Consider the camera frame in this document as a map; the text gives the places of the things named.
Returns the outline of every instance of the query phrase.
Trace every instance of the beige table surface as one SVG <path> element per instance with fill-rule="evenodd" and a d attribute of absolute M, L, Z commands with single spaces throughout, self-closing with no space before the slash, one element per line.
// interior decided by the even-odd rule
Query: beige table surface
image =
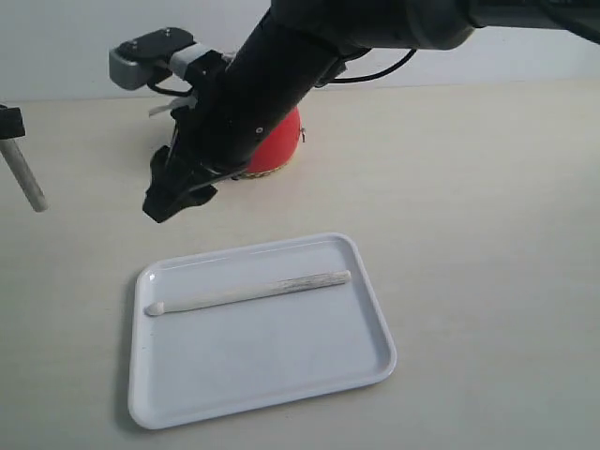
<path fill-rule="evenodd" d="M 600 82 L 336 91 L 285 169 L 157 225 L 162 98 L 22 105 L 51 210 L 0 163 L 0 448 L 597 449 Z M 397 371 L 349 393 L 148 432 L 128 416 L 133 281 L 156 260 L 335 231 Z"/>

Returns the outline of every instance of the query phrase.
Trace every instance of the red object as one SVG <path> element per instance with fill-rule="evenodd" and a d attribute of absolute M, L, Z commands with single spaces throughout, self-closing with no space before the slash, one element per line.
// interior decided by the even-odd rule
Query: red object
<path fill-rule="evenodd" d="M 300 112 L 294 108 L 262 142 L 250 162 L 246 174 L 269 173 L 292 159 L 302 133 Z"/>

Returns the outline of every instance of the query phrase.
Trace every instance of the white stick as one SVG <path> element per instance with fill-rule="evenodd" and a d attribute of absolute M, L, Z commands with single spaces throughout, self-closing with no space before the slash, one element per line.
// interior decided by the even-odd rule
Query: white stick
<path fill-rule="evenodd" d="M 299 293 L 301 291 L 337 286 L 339 284 L 347 283 L 350 279 L 351 275 L 348 270 L 330 274 L 313 275 L 311 277 L 286 279 L 274 283 L 248 286 L 226 292 L 211 292 L 195 300 L 182 300 L 169 303 L 157 302 L 146 307 L 144 312 L 148 316 L 160 316 L 167 312 L 182 312 L 191 311 L 193 309 L 210 308 L 219 305 L 228 305 L 230 303 L 255 300 L 257 298 L 283 295 L 285 293 Z"/>

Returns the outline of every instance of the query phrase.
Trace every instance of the black robotic arm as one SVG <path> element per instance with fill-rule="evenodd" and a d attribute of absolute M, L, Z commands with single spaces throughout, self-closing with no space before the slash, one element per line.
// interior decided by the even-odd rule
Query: black robotic arm
<path fill-rule="evenodd" d="M 272 0 L 231 59 L 165 28 L 111 51 L 111 78 L 187 96 L 172 111 L 170 147 L 151 162 L 143 210 L 162 222 L 210 201 L 242 173 L 269 133 L 314 86 L 373 48 L 450 50 L 484 26 L 566 28 L 600 43 L 599 0 Z M 177 75 L 190 91 L 157 84 Z"/>

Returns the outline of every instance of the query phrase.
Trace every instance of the white plastic tray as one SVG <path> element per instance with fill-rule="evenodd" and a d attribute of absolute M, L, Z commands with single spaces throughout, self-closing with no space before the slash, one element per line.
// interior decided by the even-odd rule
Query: white plastic tray
<path fill-rule="evenodd" d="M 346 285 L 150 318 L 153 302 L 350 270 Z M 157 262 L 138 278 L 129 412 L 166 428 L 380 382 L 397 354 L 355 244 L 320 234 Z"/>

